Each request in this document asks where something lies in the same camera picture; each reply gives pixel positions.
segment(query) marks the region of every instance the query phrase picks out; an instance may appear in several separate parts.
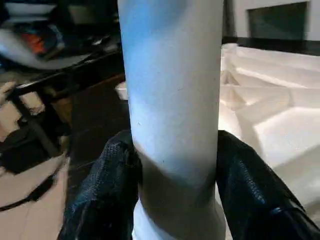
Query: black strap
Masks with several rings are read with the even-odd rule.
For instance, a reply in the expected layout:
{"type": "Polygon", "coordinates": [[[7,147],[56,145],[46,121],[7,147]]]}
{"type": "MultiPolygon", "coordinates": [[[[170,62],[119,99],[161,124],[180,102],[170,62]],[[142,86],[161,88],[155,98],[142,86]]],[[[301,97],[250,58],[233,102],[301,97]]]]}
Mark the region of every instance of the black strap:
{"type": "Polygon", "coordinates": [[[28,202],[37,202],[43,195],[45,195],[46,192],[48,192],[54,186],[57,181],[57,175],[65,165],[66,161],[67,159],[63,157],[52,174],[46,177],[33,191],[30,192],[28,196],[19,201],[0,207],[0,212],[16,208],[28,202]]]}

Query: dark floor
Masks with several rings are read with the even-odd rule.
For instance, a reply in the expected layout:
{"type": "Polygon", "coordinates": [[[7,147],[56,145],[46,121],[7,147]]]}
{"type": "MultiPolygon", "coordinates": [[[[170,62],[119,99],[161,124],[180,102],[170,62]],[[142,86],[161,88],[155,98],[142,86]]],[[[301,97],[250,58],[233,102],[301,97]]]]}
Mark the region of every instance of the dark floor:
{"type": "Polygon", "coordinates": [[[74,199],[108,139],[130,128],[128,104],[115,91],[123,81],[123,75],[114,77],[74,96],[67,204],[74,199]]]}

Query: orange object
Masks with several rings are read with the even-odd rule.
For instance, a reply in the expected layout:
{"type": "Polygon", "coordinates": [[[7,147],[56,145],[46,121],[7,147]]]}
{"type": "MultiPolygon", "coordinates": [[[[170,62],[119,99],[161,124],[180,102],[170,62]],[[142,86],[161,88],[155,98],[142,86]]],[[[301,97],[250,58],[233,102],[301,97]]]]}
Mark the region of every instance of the orange object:
{"type": "Polygon", "coordinates": [[[41,37],[32,33],[22,33],[21,36],[35,54],[45,53],[46,49],[41,37]]]}

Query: white wall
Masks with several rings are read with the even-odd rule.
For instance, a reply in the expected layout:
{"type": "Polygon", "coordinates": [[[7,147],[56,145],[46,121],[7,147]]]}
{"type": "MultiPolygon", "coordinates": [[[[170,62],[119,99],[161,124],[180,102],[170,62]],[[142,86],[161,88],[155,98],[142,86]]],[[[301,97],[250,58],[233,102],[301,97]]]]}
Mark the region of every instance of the white wall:
{"type": "Polygon", "coordinates": [[[237,37],[248,38],[249,20],[247,10],[263,7],[271,7],[285,4],[310,2],[309,15],[306,29],[307,40],[320,40],[320,0],[233,0],[234,4],[234,24],[237,37]]]}

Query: white pole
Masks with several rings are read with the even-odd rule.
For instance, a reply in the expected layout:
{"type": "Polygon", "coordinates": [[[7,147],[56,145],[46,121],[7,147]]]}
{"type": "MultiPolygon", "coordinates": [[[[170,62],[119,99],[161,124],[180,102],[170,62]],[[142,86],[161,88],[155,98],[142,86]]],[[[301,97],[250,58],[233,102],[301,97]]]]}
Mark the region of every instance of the white pole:
{"type": "Polygon", "coordinates": [[[222,240],[216,212],[223,0],[118,0],[143,183],[136,240],[222,240]]]}

